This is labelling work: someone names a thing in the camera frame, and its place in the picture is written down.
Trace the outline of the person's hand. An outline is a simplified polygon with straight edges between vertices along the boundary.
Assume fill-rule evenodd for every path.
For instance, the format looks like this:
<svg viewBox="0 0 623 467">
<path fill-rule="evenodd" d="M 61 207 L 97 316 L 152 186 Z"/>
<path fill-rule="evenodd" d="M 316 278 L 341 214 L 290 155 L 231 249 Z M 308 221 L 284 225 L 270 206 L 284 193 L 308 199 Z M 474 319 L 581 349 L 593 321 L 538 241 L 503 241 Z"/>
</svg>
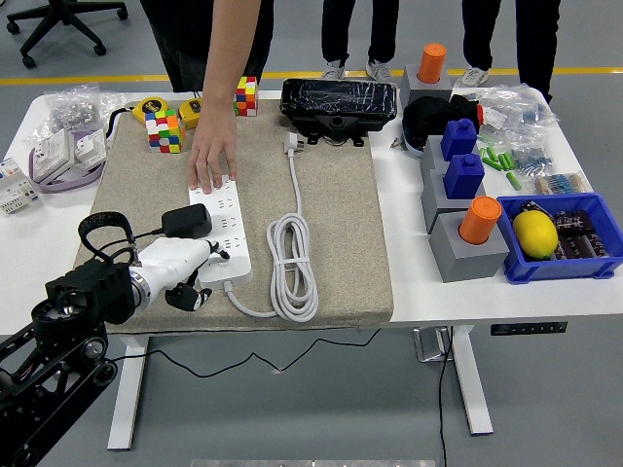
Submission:
<svg viewBox="0 0 623 467">
<path fill-rule="evenodd" d="M 187 164 L 188 188 L 202 189 L 205 194 L 210 194 L 214 188 L 220 188 L 224 174 L 221 156 L 225 158 L 229 178 L 236 180 L 236 146 L 237 122 L 234 111 L 227 107 L 202 107 Z"/>
</svg>

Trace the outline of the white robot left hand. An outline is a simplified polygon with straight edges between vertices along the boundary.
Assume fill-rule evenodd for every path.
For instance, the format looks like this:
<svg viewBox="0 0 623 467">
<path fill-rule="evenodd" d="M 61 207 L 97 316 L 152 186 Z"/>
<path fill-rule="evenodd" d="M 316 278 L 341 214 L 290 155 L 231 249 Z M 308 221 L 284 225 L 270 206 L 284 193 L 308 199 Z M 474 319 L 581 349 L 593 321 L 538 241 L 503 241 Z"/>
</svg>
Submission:
<svg viewBox="0 0 623 467">
<path fill-rule="evenodd" d="M 139 265 L 129 267 L 135 311 L 146 309 L 162 291 L 169 305 L 197 310 L 211 295 L 209 288 L 198 291 L 195 282 L 199 268 L 212 254 L 230 259 L 218 242 L 176 237 L 155 240 L 139 253 Z"/>
</svg>

